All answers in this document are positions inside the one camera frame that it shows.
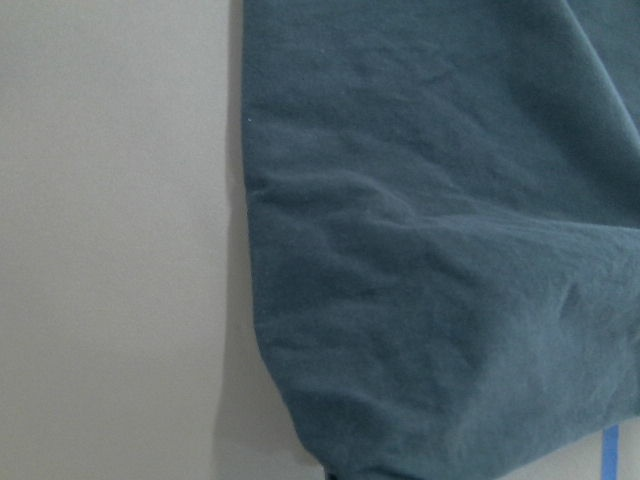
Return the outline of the black t-shirt with logo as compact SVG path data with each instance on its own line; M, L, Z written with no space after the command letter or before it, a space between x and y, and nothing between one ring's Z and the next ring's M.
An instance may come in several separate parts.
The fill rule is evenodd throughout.
M340 479L496 479L639 413L639 5L248 1L259 348Z

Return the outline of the brown paper table mat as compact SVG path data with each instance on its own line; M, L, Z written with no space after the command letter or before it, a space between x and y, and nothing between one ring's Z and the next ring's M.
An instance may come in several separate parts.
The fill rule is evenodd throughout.
M340 479L261 354L248 1L1 5L1 475ZM496 479L635 479L639 413Z

